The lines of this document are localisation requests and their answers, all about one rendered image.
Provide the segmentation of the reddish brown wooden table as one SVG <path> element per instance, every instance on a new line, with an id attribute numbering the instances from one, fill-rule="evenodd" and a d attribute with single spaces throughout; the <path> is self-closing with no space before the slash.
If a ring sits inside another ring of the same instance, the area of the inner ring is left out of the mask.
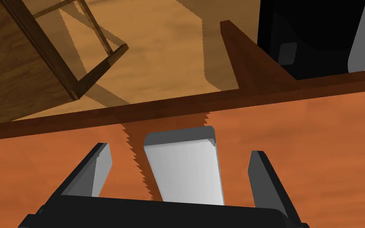
<path id="1" fill-rule="evenodd" d="M 237 90 L 0 123 L 0 228 L 36 212 L 96 143 L 114 165 L 102 196 L 159 201 L 146 134 L 215 129 L 224 201 L 253 206 L 252 150 L 270 159 L 311 228 L 365 228 L 365 72 L 296 81 L 230 21 Z"/>

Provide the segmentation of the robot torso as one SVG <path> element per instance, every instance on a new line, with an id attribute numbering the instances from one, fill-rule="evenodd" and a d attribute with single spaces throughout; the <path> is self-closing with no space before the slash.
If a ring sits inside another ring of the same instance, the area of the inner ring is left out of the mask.
<path id="1" fill-rule="evenodd" d="M 260 0 L 257 45 L 296 80 L 347 74 L 365 0 Z"/>

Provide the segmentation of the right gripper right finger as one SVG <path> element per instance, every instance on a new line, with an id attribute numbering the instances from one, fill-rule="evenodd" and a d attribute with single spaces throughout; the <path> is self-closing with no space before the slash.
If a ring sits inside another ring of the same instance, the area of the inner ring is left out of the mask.
<path id="1" fill-rule="evenodd" d="M 289 219 L 298 218 L 298 213 L 265 152 L 251 152 L 248 176 L 256 207 L 279 210 Z"/>

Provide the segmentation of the dark brown wooden table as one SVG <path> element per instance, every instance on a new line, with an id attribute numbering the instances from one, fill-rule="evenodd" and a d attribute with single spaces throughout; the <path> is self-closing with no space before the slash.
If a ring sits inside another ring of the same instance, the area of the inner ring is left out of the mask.
<path id="1" fill-rule="evenodd" d="M 54 44 L 42 24 L 64 9 L 91 28 L 106 52 L 97 66 L 77 79 L 64 60 L 74 46 Z M 79 100 L 129 49 L 108 43 L 85 0 L 0 0 L 0 123 Z"/>

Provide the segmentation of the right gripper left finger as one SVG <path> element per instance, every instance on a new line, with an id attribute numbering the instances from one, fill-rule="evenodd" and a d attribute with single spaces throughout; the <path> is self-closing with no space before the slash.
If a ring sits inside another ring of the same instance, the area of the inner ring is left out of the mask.
<path id="1" fill-rule="evenodd" d="M 109 144 L 96 144 L 62 183 L 60 195 L 98 197 L 111 167 Z"/>

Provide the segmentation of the white rectangular block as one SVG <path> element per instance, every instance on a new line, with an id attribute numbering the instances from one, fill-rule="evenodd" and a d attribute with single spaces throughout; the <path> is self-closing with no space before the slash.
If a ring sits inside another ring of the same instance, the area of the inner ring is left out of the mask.
<path id="1" fill-rule="evenodd" d="M 212 126 L 151 132 L 144 151 L 163 201 L 224 205 Z"/>

